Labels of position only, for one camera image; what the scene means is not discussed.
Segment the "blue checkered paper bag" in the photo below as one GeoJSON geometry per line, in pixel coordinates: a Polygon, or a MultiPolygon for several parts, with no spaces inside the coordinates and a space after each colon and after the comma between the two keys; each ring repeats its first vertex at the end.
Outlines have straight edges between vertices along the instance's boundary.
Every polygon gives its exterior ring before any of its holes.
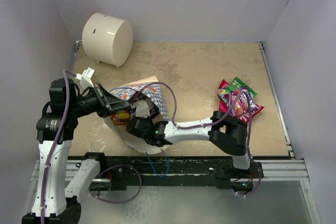
{"type": "Polygon", "coordinates": [[[146,154],[148,158],[152,154],[163,154],[168,146],[149,145],[143,139],[126,132],[126,126],[136,116],[152,123],[170,119],[163,91],[157,82],[157,77],[151,76],[111,89],[112,95],[131,103],[131,108],[120,110],[104,119],[105,124],[127,147],[146,154]]]}

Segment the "purple Fox's berries candy bag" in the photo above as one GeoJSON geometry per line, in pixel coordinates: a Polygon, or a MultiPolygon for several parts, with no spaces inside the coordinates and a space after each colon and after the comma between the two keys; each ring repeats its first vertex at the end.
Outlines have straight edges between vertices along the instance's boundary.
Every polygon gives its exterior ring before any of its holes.
{"type": "Polygon", "coordinates": [[[242,88],[219,89],[218,97],[220,99],[219,109],[227,112],[229,107],[234,104],[230,111],[230,115],[238,118],[245,113],[256,112],[258,110],[257,104],[252,99],[252,94],[248,91],[247,86],[242,88]]]}

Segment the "red Real snack bag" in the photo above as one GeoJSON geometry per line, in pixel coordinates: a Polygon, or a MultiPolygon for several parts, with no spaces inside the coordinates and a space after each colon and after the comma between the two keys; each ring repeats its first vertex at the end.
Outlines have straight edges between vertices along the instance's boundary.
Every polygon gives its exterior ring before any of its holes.
{"type": "MultiPolygon", "coordinates": [[[[218,90],[219,89],[226,89],[229,86],[229,84],[230,84],[229,82],[227,82],[225,79],[223,79],[221,81],[219,87],[218,87],[218,90]]],[[[255,115],[257,115],[259,112],[261,112],[262,109],[264,108],[263,106],[260,106],[259,104],[257,104],[257,106],[258,106],[258,110],[256,112],[249,111],[248,113],[245,113],[242,116],[238,117],[238,119],[245,122],[245,123],[248,123],[250,121],[250,119],[252,119],[255,115]]]]}

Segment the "green Fox's candy bag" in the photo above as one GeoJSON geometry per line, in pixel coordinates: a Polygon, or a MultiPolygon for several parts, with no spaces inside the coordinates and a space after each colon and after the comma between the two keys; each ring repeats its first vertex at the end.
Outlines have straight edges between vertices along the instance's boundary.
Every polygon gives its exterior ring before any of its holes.
{"type": "Polygon", "coordinates": [[[235,77],[232,80],[232,82],[227,87],[227,90],[234,91],[234,90],[237,90],[237,89],[240,89],[240,88],[247,88],[252,97],[255,97],[257,95],[257,93],[252,88],[250,88],[246,83],[244,83],[238,77],[235,77]]]}

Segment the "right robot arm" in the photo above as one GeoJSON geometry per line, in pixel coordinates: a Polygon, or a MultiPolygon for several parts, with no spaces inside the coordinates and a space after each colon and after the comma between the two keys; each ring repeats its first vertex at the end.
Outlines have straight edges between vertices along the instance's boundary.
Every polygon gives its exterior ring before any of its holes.
{"type": "Polygon", "coordinates": [[[180,123],[153,123],[136,116],[130,120],[126,131],[156,147],[184,141],[209,141],[232,157],[233,170],[238,177],[246,177],[253,168],[253,174],[262,178],[262,169],[250,153],[251,121],[245,123],[228,113],[215,111],[211,117],[180,123]]]}

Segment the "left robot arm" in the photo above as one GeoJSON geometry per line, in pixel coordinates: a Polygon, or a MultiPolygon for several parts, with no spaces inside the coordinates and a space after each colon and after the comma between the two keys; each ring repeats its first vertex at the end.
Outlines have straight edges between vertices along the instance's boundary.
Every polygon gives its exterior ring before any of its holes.
{"type": "Polygon", "coordinates": [[[40,156],[36,197],[22,223],[78,223],[81,199],[91,181],[108,172],[103,153],[87,153],[70,184],[66,184],[68,156],[78,119],[92,113],[106,118],[130,104],[98,83],[86,95],[80,94],[78,85],[70,78],[53,81],[49,97],[36,123],[40,156]]]}

